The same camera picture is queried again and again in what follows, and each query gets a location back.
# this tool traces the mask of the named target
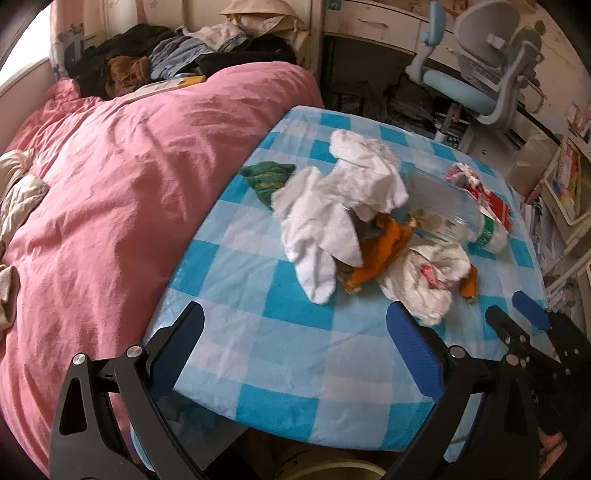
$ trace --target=bottle label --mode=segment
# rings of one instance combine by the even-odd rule
[[[488,215],[482,215],[484,217],[484,229],[482,230],[482,234],[474,242],[479,247],[484,247],[491,241],[492,235],[495,232],[495,221],[489,217]]]
[[[448,242],[462,242],[467,237],[466,225],[454,222],[418,205],[408,212],[417,221],[417,228]]]

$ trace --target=plastic bottle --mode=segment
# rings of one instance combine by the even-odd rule
[[[505,247],[507,231],[469,192],[409,164],[401,169],[401,175],[409,200],[395,213],[399,221],[412,216],[424,235],[475,243],[491,253]]]

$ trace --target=pink duvet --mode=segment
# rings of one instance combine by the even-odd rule
[[[21,291],[15,326],[0,340],[2,415],[45,471],[72,356],[120,355],[142,338],[239,166],[290,108],[322,105],[311,74],[279,62],[129,105],[79,99],[70,80],[50,93],[9,147],[37,150],[33,172],[50,191],[6,254]]]

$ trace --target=white bucket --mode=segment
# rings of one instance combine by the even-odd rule
[[[291,451],[275,480],[379,480],[385,473],[347,451],[302,445]]]

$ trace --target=green bottle label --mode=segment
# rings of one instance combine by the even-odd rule
[[[484,230],[475,244],[479,247],[484,247],[488,242],[491,241],[492,234],[495,232],[495,221],[488,215],[482,215],[484,217]]]

